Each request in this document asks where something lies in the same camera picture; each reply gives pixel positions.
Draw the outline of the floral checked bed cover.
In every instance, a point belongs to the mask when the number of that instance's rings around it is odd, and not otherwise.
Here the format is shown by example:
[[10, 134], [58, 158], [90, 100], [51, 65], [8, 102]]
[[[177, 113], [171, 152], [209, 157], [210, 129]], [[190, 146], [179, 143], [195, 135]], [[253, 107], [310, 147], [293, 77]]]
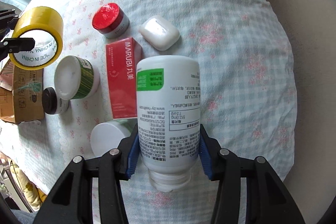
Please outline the floral checked bed cover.
[[266, 0], [31, 0], [63, 18], [62, 57], [91, 61], [100, 71], [98, 90], [74, 100], [66, 112], [41, 122], [1, 123], [1, 150], [44, 192], [76, 155], [93, 156], [92, 129], [113, 118], [106, 77], [108, 40], [92, 27], [94, 13], [115, 2], [129, 17], [125, 37], [145, 57], [158, 55], [138, 29], [160, 15], [179, 30], [169, 55], [200, 65], [201, 122], [207, 133], [237, 155], [266, 157], [280, 178], [294, 164], [297, 92], [290, 42]]

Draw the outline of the red Marubi carton box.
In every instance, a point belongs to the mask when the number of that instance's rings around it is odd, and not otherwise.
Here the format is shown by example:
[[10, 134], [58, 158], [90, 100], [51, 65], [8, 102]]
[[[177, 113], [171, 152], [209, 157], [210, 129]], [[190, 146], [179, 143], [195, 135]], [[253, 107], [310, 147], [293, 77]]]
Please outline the red Marubi carton box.
[[106, 45], [105, 53], [113, 118], [136, 118], [136, 66], [143, 58], [142, 47], [128, 37]]

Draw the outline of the brown cardboard box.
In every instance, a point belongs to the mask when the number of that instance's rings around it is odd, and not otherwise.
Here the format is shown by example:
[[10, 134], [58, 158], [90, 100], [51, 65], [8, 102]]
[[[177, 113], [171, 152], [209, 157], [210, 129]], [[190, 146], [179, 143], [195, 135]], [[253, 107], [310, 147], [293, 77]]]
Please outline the brown cardboard box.
[[1, 61], [1, 120], [13, 124], [45, 117], [43, 70], [25, 71], [7, 57]]

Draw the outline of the white green label bottle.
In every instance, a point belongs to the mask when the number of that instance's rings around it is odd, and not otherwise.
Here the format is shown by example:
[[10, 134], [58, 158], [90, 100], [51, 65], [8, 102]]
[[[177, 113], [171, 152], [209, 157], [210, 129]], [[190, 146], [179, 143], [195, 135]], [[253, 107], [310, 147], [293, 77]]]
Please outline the white green label bottle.
[[201, 82], [197, 61], [154, 56], [137, 64], [137, 124], [141, 157], [152, 186], [183, 188], [198, 158]]

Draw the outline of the white earbuds case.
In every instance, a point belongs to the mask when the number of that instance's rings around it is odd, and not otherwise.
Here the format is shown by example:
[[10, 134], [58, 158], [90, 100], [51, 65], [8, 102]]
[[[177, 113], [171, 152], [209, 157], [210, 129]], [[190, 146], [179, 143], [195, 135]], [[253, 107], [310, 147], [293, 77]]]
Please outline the white earbuds case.
[[143, 23], [139, 33], [158, 51], [168, 50], [180, 38], [179, 30], [159, 15], [152, 16]]

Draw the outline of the red lid cream jar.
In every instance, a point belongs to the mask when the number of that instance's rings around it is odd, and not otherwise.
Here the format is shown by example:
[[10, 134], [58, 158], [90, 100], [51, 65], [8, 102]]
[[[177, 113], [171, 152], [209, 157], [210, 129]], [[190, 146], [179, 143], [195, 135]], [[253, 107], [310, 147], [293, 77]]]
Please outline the red lid cream jar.
[[129, 18], [118, 4], [107, 3], [94, 14], [92, 27], [106, 38], [115, 39], [129, 27]]

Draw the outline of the small black lid jar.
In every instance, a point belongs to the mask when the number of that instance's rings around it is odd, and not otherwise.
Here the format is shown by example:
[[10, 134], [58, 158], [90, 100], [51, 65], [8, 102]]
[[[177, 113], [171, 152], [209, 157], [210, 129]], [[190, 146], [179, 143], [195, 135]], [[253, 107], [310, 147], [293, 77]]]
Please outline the small black lid jar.
[[69, 101], [61, 99], [53, 87], [48, 87], [42, 92], [42, 106], [46, 114], [56, 115], [67, 111]]

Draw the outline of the yellow packing tape roll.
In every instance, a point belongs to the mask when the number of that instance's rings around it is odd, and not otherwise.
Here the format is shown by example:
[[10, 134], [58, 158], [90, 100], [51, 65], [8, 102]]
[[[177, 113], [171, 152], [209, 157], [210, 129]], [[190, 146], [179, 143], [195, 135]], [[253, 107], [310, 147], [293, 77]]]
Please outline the yellow packing tape roll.
[[50, 7], [33, 7], [19, 16], [12, 37], [32, 38], [35, 45], [31, 50], [9, 54], [11, 62], [27, 71], [43, 69], [56, 61], [62, 52], [63, 19]]

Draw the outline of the white lid green jar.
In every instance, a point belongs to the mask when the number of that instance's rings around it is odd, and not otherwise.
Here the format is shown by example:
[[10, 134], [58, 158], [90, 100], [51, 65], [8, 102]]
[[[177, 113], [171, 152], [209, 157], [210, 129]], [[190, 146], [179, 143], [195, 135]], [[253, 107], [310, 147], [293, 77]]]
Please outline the white lid green jar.
[[81, 100], [92, 96], [100, 84], [100, 73], [87, 59], [64, 57], [54, 75], [56, 94], [63, 100]]

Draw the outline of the pale green white-lid jar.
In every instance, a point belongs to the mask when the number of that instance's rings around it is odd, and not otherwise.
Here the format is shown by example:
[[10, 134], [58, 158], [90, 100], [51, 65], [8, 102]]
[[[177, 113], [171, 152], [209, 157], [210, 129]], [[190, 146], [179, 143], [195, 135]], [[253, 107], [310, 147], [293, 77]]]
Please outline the pale green white-lid jar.
[[117, 148], [123, 138], [131, 135], [131, 127], [124, 121], [108, 121], [96, 125], [90, 138], [95, 157], [100, 157], [113, 148]]

